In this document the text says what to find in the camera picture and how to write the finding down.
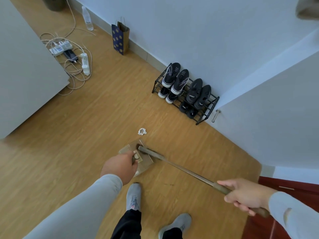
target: black sneaker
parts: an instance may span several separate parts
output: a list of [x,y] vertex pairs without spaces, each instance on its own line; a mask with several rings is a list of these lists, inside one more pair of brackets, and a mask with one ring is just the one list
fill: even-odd
[[186,96],[186,101],[189,104],[194,104],[195,101],[198,99],[202,86],[203,86],[202,79],[196,79],[192,82]]
[[182,112],[182,113],[186,113],[186,111],[190,108],[190,105],[186,102],[186,101],[183,101],[181,104],[180,104],[180,107],[179,107],[179,110]]
[[189,72],[186,69],[183,69],[175,79],[175,82],[171,88],[171,92],[174,93],[175,95],[178,95],[184,86],[186,85],[187,81],[189,79]]
[[175,95],[172,92],[170,92],[168,96],[166,96],[165,100],[167,101],[167,103],[172,104],[174,101],[176,101],[177,98],[178,98],[178,95]]
[[191,107],[187,112],[186,115],[190,118],[193,119],[196,114],[197,114],[198,110],[196,110],[195,108]]
[[169,89],[167,89],[167,88],[165,88],[165,87],[162,87],[162,88],[159,90],[159,97],[160,97],[160,98],[165,98],[168,94],[169,94]]
[[211,86],[210,85],[205,85],[201,92],[200,92],[200,96],[197,99],[197,101],[194,103],[194,107],[198,110],[202,109],[206,103],[206,101],[209,99],[209,97],[211,96]]
[[166,88],[170,88],[177,76],[178,72],[181,70],[181,65],[179,63],[171,64],[162,79],[162,85]]

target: gray sleeve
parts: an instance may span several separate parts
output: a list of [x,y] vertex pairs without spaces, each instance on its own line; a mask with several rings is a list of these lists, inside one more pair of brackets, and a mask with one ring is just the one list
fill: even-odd
[[116,175],[102,176],[44,219],[24,239],[94,239],[122,185]]
[[269,210],[292,239],[318,238],[319,213],[294,197],[274,193],[269,199]]

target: white door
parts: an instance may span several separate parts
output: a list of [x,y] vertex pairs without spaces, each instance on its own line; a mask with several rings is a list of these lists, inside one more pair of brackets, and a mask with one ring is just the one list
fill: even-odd
[[319,52],[218,109],[210,124],[260,163],[319,169]]
[[0,138],[69,82],[69,76],[9,0],[0,0]]

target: cable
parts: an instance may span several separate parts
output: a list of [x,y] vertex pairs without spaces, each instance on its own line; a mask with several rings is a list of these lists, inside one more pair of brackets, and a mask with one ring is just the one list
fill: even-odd
[[[54,36],[52,33],[42,33],[39,38],[40,38],[40,40],[42,41],[42,43],[45,44],[46,48],[48,48],[48,49],[53,48],[53,47],[55,46],[54,43],[58,43],[59,41],[65,41],[65,40],[67,40],[67,41],[69,41],[70,43],[72,43],[72,44],[74,44],[74,45],[76,46],[76,48],[73,48],[73,51],[74,51],[74,52],[75,52],[76,50],[80,50],[82,53],[85,53],[84,50],[86,50],[87,52],[89,52],[89,53],[90,53],[91,61],[90,61],[90,64],[89,64],[89,66],[90,66],[90,75],[87,76],[87,77],[85,77],[85,76],[83,75],[82,63],[80,62],[80,59],[79,59],[78,61],[76,61],[76,63],[70,62],[69,59],[66,59],[66,60],[63,61],[63,62],[60,62],[60,61],[58,60],[58,57],[61,57],[61,55],[55,57],[55,59],[58,61],[59,64],[63,64],[63,66],[64,66],[63,69],[66,71],[66,73],[67,73],[67,74],[69,75],[69,77],[71,78],[71,80],[72,80],[71,83],[73,83],[73,85],[71,85],[71,86],[68,85],[68,86],[67,86],[67,88],[70,89],[70,92],[68,92],[68,93],[66,93],[66,94],[58,93],[58,94],[61,95],[61,96],[67,96],[67,95],[71,94],[75,89],[79,89],[79,88],[81,88],[82,86],[84,86],[85,81],[87,81],[88,79],[90,79],[90,77],[91,77],[91,75],[92,75],[92,54],[91,54],[91,52],[85,47],[85,45],[84,45],[83,43],[82,43],[82,44],[83,44],[84,48],[82,48],[82,47],[81,47],[80,45],[78,45],[77,43],[75,43],[75,42],[73,42],[73,41],[67,39],[67,37],[68,37],[75,29],[82,30],[82,31],[85,31],[85,32],[89,32],[89,33],[93,34],[94,36],[96,36],[94,33],[90,32],[90,31],[87,31],[87,30],[84,30],[84,29],[80,29],[80,28],[76,28],[75,16],[74,16],[74,14],[73,14],[73,12],[72,12],[72,9],[71,9],[71,7],[70,7],[69,1],[66,0],[66,2],[67,2],[68,6],[69,6],[69,8],[70,8],[70,11],[71,11],[71,14],[72,14],[73,20],[74,20],[74,26],[72,27],[72,30],[71,30],[66,36],[64,36],[64,37],[59,37],[59,35],[58,35],[57,33],[55,33],[56,36]],[[42,39],[42,36],[44,36],[44,35],[50,35],[50,36],[53,37],[53,38],[52,38],[52,39]],[[81,68],[78,69],[75,65],[81,65]],[[69,70],[69,69],[67,69],[69,66],[72,66],[75,70]],[[77,75],[80,75],[80,74],[82,75],[82,79],[80,79],[80,78],[77,77]],[[81,84],[80,86],[78,86],[78,87],[76,86],[76,80],[82,82],[82,84]]]

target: black pants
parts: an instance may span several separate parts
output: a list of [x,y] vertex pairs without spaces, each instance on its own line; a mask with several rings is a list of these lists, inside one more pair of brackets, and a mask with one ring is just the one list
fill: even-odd
[[[141,239],[141,217],[140,211],[133,209],[126,211],[116,225],[111,239]],[[163,239],[182,239],[181,229],[172,228],[164,232]]]

